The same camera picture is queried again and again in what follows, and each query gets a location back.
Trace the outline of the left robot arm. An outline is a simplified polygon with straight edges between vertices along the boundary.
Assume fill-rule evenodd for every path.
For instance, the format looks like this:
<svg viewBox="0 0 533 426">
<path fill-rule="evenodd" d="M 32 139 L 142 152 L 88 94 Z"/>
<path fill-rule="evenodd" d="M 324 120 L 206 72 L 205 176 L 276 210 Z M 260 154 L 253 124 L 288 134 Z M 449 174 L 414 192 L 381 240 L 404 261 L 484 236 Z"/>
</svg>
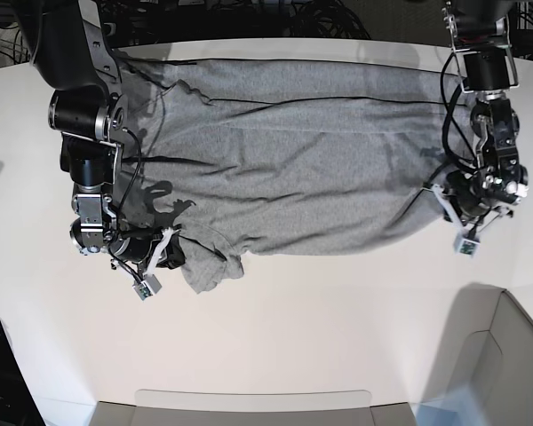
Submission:
<svg viewBox="0 0 533 426">
<path fill-rule="evenodd" d="M 443 8 L 450 57 L 460 78 L 452 96 L 442 99 L 442 147 L 456 168 L 446 177 L 443 194 L 449 203 L 447 216 L 463 225 L 520 203 L 529 190 L 529 174 L 516 145 L 519 118 L 507 97 L 519 84 L 509 36 L 512 7 L 510 1 L 447 1 Z M 449 145 L 449 131 L 457 127 L 457 101 L 464 94 L 475 98 L 470 125 L 478 141 L 468 147 L 470 159 Z"/>
</svg>

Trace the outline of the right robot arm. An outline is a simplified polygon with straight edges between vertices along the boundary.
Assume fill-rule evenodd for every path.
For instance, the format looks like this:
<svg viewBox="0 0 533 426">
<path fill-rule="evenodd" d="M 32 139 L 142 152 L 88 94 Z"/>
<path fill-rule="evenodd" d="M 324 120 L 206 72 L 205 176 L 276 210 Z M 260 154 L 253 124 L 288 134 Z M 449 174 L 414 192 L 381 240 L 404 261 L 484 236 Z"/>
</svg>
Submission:
<svg viewBox="0 0 533 426">
<path fill-rule="evenodd" d="M 145 272 L 175 269 L 185 257 L 175 237 L 163 229 L 127 229 L 123 206 L 115 200 L 128 99 L 115 56 L 107 47 L 99 7 L 83 1 L 13 1 L 14 16 L 28 39 L 31 63 L 54 89 L 48 123 L 60 132 L 60 167 L 74 183 L 77 215 L 70 236 L 84 255 L 107 252 L 118 264 Z"/>
</svg>

